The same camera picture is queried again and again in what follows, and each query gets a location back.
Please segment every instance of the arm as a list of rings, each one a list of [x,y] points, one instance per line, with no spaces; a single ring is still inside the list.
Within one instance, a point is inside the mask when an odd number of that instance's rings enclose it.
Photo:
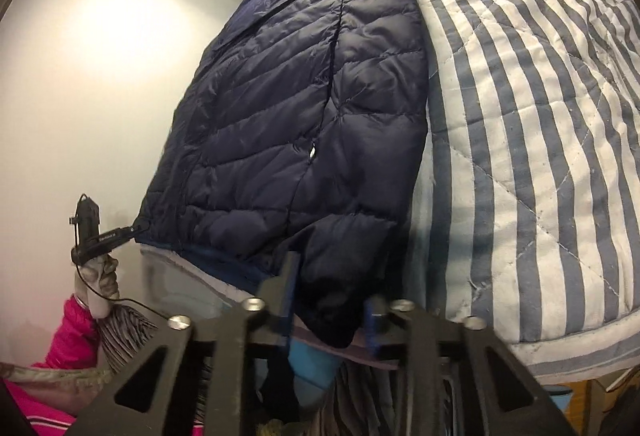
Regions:
[[[86,369],[95,368],[100,342],[95,320],[89,310],[74,297],[67,299],[62,324],[57,329],[44,362],[36,368]]]

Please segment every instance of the white wall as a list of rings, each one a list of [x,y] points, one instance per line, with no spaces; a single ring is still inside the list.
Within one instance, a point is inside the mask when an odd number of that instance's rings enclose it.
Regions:
[[[68,217],[130,224],[203,48],[241,0],[14,0],[0,22],[0,360],[42,358],[73,289]],[[124,295],[139,254],[119,249]]]

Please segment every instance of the puffer jacket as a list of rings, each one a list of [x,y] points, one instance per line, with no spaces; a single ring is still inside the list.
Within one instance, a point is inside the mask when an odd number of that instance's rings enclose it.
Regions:
[[[245,0],[175,111],[138,241],[247,291],[299,251],[296,313],[346,346],[408,214],[426,38],[416,0]]]

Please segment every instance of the blue and white striped fabric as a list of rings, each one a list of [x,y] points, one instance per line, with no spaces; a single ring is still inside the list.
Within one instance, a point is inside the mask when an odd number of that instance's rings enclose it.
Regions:
[[[430,135],[411,299],[492,323],[542,382],[640,362],[632,0],[418,0]]]

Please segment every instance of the gloved hand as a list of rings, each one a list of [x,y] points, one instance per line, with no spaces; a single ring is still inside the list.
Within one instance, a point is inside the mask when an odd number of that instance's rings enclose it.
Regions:
[[[116,276],[117,268],[118,260],[107,254],[106,256],[96,257],[88,261],[80,267],[80,273],[82,278],[84,278],[95,291],[100,292],[100,294],[109,299],[119,299],[120,292],[118,291],[118,279]],[[95,319],[107,317],[111,311],[111,303],[99,298],[90,291],[82,282],[82,279],[80,279],[77,270],[75,289],[74,295],[76,296],[76,301],[78,301],[82,307],[89,308]]]

